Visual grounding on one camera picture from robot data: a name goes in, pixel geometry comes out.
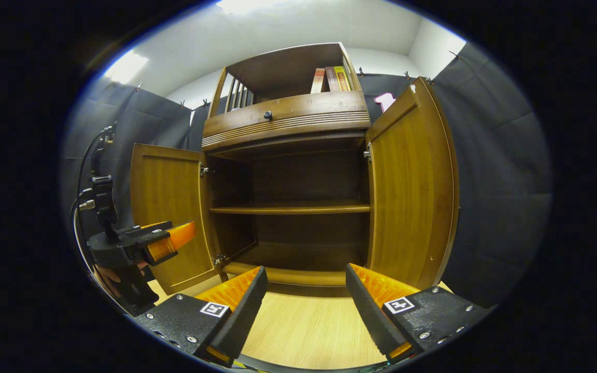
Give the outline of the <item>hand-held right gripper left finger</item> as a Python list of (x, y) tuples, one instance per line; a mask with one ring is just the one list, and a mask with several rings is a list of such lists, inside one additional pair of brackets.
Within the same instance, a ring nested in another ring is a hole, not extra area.
[(133, 321), (183, 354), (232, 367), (267, 289), (267, 270), (260, 265), (199, 295), (169, 297)]

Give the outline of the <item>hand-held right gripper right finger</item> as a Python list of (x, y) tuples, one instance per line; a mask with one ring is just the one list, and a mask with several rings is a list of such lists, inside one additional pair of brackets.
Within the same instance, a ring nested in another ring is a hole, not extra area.
[(419, 290), (365, 267), (347, 264), (346, 286), (388, 363), (440, 349), (490, 314), (440, 286)]

